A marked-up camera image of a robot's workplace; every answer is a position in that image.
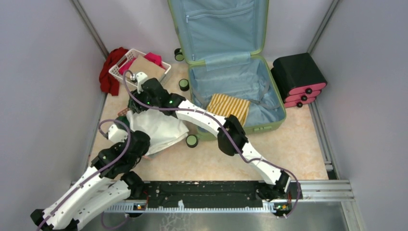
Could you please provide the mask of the pink plastic basket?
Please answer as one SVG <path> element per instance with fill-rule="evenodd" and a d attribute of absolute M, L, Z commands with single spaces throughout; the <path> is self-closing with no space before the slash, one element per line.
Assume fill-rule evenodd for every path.
<path fill-rule="evenodd" d="M 128 111 L 130 111 L 130 109 L 129 109 L 129 108 L 125 108 L 125 109 L 123 109 L 122 111 L 119 111 L 119 112 L 117 113 L 117 116 L 126 116 L 127 113 L 128 113 Z M 146 155 L 145 155 L 143 158 L 144 158 L 144 159 L 147 159 L 147 160 L 149 160 L 149 161 L 152 160 L 151 157 L 146 156 Z"/>

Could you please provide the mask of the white garment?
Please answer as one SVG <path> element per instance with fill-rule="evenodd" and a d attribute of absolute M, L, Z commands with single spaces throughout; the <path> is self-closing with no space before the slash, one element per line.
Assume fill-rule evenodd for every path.
<path fill-rule="evenodd" d="M 166 116 L 161 111 L 148 109 L 141 113 L 129 110 L 126 118 L 132 131 L 140 130 L 150 137 L 147 156 L 156 154 L 186 138 L 187 126 L 179 119 Z"/>

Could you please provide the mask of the yellow patterned garment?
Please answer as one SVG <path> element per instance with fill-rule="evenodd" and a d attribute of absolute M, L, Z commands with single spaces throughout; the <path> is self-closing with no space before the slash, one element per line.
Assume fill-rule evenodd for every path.
<path fill-rule="evenodd" d="M 237 117 L 242 126 L 245 125 L 251 102 L 245 99 L 228 96 L 226 94 L 214 94 L 206 110 L 215 115 Z"/>

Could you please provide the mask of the green hard-shell suitcase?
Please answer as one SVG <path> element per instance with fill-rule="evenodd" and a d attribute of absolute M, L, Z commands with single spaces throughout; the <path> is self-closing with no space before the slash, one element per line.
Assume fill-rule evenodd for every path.
<path fill-rule="evenodd" d="M 278 87 L 261 55 L 267 0 L 170 0 L 191 101 L 208 110 L 217 93 L 249 101 L 247 134 L 277 130 L 286 119 Z"/>

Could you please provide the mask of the black and pink storage stack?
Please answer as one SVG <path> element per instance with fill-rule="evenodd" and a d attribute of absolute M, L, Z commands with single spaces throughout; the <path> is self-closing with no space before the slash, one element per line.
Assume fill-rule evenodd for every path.
<path fill-rule="evenodd" d="M 276 59 L 271 73 L 285 108 L 312 103 L 328 84 L 308 52 Z"/>

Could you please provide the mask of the green garment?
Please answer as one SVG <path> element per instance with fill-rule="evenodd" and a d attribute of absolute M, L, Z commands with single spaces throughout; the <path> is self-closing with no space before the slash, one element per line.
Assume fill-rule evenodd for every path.
<path fill-rule="evenodd" d="M 130 122 L 133 120 L 133 115 L 135 114 L 135 101 L 130 98 L 127 103 L 127 107 L 130 111 L 128 111 L 126 116 L 118 116 L 116 119 L 123 122 L 127 127 L 131 128 Z"/>

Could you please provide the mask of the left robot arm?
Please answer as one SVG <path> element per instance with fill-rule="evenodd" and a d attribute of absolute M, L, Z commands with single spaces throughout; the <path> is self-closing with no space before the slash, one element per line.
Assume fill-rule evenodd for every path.
<path fill-rule="evenodd" d="M 146 199 L 146 186 L 133 167 L 147 153 L 150 137 L 130 137 L 101 150 L 82 177 L 57 202 L 30 217 L 41 231 L 80 231 L 96 216 L 126 199 Z"/>

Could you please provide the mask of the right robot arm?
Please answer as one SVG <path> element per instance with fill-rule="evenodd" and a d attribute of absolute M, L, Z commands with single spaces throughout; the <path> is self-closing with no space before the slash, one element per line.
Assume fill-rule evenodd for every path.
<path fill-rule="evenodd" d="M 288 171 L 269 162 L 253 147 L 237 117 L 209 113 L 185 97 L 169 93 L 156 78 L 148 78 L 144 73 L 132 74 L 130 81 L 137 87 L 137 94 L 131 93 L 130 97 L 139 107 L 139 111 L 148 109 L 160 111 L 166 116 L 204 128 L 217 138 L 221 152 L 229 156 L 239 154 L 241 159 L 250 164 L 272 189 L 280 193 L 288 191 L 291 181 Z"/>

